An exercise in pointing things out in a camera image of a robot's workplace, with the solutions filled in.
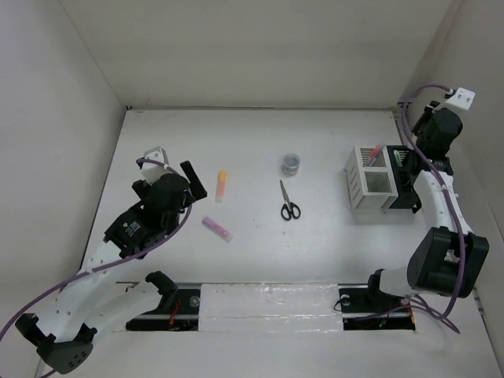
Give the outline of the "orange highlighter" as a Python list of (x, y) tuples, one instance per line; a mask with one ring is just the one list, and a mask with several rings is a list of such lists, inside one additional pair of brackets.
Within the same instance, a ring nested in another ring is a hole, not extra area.
[(220, 171), (217, 177), (217, 189), (215, 195), (216, 203), (222, 203), (224, 199), (225, 186), (227, 183), (228, 174), (226, 171)]

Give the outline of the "green highlighter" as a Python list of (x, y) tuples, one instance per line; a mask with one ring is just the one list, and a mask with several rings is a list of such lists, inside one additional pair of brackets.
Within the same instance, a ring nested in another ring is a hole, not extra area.
[(400, 150), (394, 150), (393, 155), (396, 161), (396, 165), (398, 167), (402, 167), (402, 155)]

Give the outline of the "purple highlighter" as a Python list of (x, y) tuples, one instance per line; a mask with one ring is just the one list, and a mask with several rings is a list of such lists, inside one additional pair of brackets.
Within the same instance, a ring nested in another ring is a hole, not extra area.
[(208, 228), (215, 235), (219, 236), (221, 239), (225, 240), (227, 243), (230, 243), (233, 239), (233, 235), (230, 231), (219, 225), (216, 221), (211, 219), (210, 217), (204, 217), (202, 219), (202, 224)]

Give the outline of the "red pen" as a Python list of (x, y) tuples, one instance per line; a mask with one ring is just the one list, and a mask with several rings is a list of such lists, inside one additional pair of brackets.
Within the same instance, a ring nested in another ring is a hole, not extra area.
[(377, 144), (373, 148), (371, 154), (369, 155), (369, 159), (366, 162), (366, 166), (372, 166), (375, 163), (376, 159), (378, 158), (378, 156), (381, 153), (381, 151), (383, 150), (383, 148), (384, 148), (384, 144)]

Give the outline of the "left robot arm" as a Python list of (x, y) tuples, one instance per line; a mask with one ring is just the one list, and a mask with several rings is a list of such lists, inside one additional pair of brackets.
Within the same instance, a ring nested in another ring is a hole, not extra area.
[(119, 325), (152, 310), (167, 312), (177, 302), (177, 285), (156, 271), (121, 296), (99, 304), (124, 274), (176, 235), (193, 204), (207, 196), (189, 161), (181, 163), (181, 172), (147, 157), (136, 163), (144, 176), (132, 185), (139, 201), (106, 229), (98, 249), (74, 277), (39, 296), (57, 295), (48, 307), (29, 313), (26, 305), (13, 318), (18, 332), (52, 372), (74, 371)]

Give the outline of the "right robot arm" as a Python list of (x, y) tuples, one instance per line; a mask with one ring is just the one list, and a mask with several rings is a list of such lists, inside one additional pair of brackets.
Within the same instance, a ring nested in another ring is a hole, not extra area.
[(447, 154), (462, 128), (452, 109), (432, 101), (413, 126), (413, 147), (387, 147), (399, 194), (392, 206), (421, 212), (427, 233), (406, 267), (378, 269), (369, 277), (364, 300), (371, 309), (419, 292), (465, 298), (473, 290), (489, 243), (469, 227), (454, 193)]

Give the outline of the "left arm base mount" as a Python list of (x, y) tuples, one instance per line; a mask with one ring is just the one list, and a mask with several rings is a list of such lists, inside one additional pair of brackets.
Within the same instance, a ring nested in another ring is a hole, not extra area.
[(163, 272), (152, 272), (146, 281), (154, 284), (161, 299), (156, 308), (126, 323), (130, 332), (196, 332), (201, 304), (200, 283), (175, 283)]

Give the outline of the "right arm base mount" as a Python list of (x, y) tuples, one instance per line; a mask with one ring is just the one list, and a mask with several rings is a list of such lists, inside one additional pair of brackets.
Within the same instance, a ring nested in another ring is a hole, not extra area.
[(411, 309), (402, 297), (379, 289), (382, 269), (366, 283), (339, 283), (333, 310), (342, 316), (344, 331), (415, 331)]

